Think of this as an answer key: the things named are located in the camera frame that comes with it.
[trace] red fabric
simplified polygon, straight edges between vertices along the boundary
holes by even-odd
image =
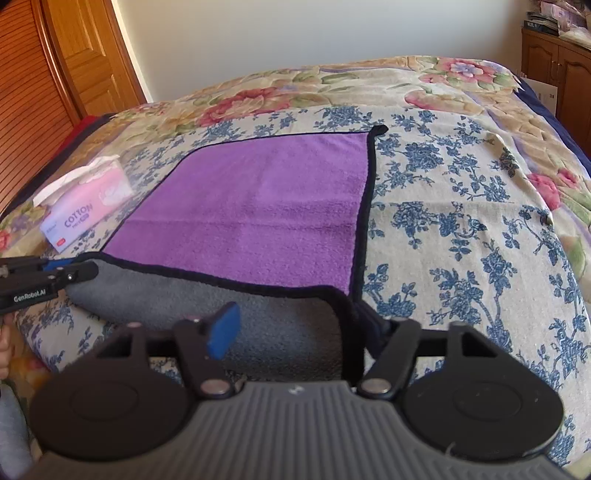
[[[58,156],[62,152],[62,150],[64,150],[68,145],[70,145],[86,127],[88,127],[92,122],[94,122],[97,119],[98,117],[94,115],[84,117],[82,121],[74,127],[74,130],[71,131],[70,135],[66,137],[66,139],[61,143],[58,149],[54,152],[53,157]]]

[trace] circular pad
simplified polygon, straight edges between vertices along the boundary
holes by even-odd
[[[525,368],[434,372],[402,398],[410,426],[443,452],[473,461],[508,461],[544,451],[563,421],[560,398]]]
[[[40,445],[68,458],[108,461],[149,452],[183,427],[185,389],[128,358],[74,364],[35,396],[31,429]]]

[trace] white wall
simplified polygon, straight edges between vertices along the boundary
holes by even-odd
[[[113,0],[154,100],[259,70],[400,54],[519,71],[528,0]]]
[[[142,87],[144,91],[144,96],[146,97],[146,101],[151,103],[154,101],[152,98],[152,94],[150,93],[150,89],[148,88],[148,83],[144,77],[144,72],[142,71],[142,66],[139,63],[138,57],[135,55],[135,48],[134,45],[131,43],[131,39],[129,38],[129,34],[127,33],[127,27],[125,25],[123,14],[121,13],[121,9],[119,8],[118,0],[112,0],[113,3],[113,10],[115,11],[115,16],[117,18],[117,23],[119,24],[119,29],[121,30],[121,36],[123,37],[123,41],[125,46],[127,47],[127,53],[129,54],[129,59],[131,60],[131,64],[134,66],[135,74],[138,78],[139,85]]]

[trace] gray ridged surface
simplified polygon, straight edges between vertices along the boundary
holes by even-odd
[[[567,480],[546,458],[479,465],[419,442],[392,405],[344,382],[249,383],[204,403],[153,452],[112,463],[49,453],[24,480]]]

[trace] microfiber towel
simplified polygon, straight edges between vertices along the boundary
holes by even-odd
[[[356,383],[363,374],[363,332],[352,302],[334,287],[284,288],[242,284],[209,275],[150,267],[84,254],[99,274],[66,287],[71,301],[111,322],[140,321],[169,329],[204,318],[230,301],[241,310],[241,331],[226,354],[227,369],[261,380]]]
[[[350,293],[375,180],[370,132],[203,147],[132,212],[103,251],[252,284]]]

